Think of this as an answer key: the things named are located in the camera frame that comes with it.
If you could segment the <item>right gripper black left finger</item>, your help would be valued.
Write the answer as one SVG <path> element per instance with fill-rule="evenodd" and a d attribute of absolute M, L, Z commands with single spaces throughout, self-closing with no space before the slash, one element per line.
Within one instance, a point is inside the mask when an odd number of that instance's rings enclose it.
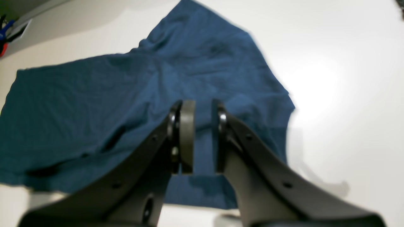
<path fill-rule="evenodd" d="M 26 213 L 20 227 L 156 227 L 170 178 L 193 173 L 194 100 L 167 117 L 112 171 L 84 189 Z"/>

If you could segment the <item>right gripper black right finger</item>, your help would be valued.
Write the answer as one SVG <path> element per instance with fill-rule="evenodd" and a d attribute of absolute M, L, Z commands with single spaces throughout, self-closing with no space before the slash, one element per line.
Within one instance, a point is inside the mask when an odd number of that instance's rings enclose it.
<path fill-rule="evenodd" d="M 245 227 L 384 227 L 295 173 L 218 99 L 212 101 L 214 167 L 231 184 Z"/>

